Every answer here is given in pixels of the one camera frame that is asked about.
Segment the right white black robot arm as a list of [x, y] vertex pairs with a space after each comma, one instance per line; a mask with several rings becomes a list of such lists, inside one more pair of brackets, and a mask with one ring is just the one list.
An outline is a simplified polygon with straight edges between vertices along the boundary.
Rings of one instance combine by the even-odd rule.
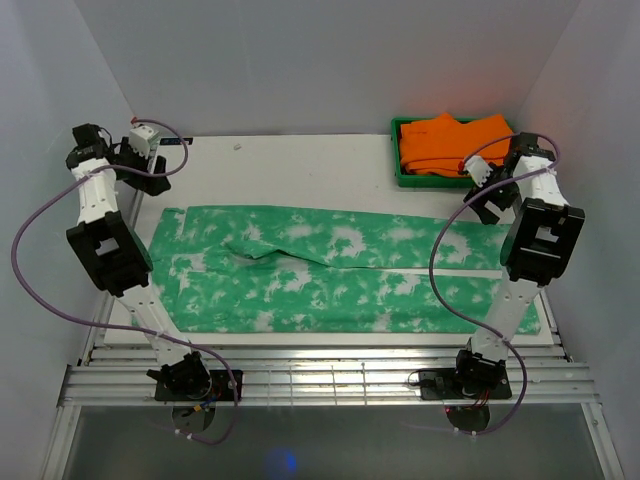
[[540, 291], [567, 268], [585, 222], [561, 193], [556, 156], [533, 133], [510, 138], [502, 165], [475, 154], [464, 163], [474, 185], [464, 198], [484, 225], [493, 207], [515, 212], [500, 251], [501, 283], [489, 311], [456, 358], [451, 382], [464, 397], [487, 396], [507, 383], [508, 345]]

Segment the green white tie-dye trousers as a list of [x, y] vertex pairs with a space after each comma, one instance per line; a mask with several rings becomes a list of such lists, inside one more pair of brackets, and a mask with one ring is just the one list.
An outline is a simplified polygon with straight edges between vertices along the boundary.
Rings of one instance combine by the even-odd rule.
[[153, 282], [202, 334], [474, 330], [499, 287], [504, 225], [280, 206], [161, 213]]

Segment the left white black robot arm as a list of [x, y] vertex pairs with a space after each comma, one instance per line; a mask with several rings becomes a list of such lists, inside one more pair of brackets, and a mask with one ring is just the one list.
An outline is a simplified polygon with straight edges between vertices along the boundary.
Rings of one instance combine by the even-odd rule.
[[79, 181], [79, 217], [66, 238], [94, 285], [108, 292], [142, 328], [158, 369], [148, 371], [157, 384], [180, 399], [199, 400], [212, 390], [212, 376], [170, 319], [153, 288], [152, 260], [123, 217], [117, 181], [158, 196], [171, 187], [166, 160], [154, 154], [156, 129], [138, 123], [117, 144], [96, 124], [73, 128], [76, 142], [66, 166]]

